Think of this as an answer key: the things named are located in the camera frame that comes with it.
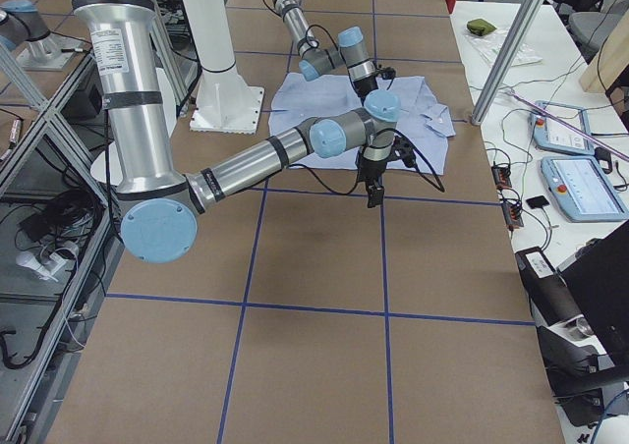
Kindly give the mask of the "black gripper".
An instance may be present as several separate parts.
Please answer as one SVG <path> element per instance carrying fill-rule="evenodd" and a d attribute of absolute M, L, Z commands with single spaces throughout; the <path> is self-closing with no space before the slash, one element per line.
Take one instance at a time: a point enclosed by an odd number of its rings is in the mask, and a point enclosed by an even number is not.
<path fill-rule="evenodd" d="M 377 78 L 392 82 L 396 77 L 396 71 L 392 67 L 377 66 L 373 70 L 364 71 L 363 69 L 356 72 L 351 71 L 351 83 L 353 90 L 364 101 L 366 97 L 373 91 L 379 89 Z"/>
<path fill-rule="evenodd" d="M 402 137 L 394 137 L 392 144 L 383 148 L 362 146 L 356 156 L 357 181 L 366 185 L 368 208 L 381 206 L 384 200 L 384 186 L 381 175 L 389 162 L 401 161 L 407 169 L 416 166 L 416 154 L 412 145 Z"/>

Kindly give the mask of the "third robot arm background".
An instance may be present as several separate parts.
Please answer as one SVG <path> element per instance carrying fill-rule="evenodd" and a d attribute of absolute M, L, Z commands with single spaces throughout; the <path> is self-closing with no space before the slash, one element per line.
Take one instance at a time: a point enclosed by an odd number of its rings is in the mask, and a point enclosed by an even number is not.
<path fill-rule="evenodd" d="M 85 52 L 78 39 L 53 34 L 29 0 L 1 4 L 1 43 L 9 51 L 26 46 L 17 61 L 28 71 L 61 71 L 76 54 Z"/>

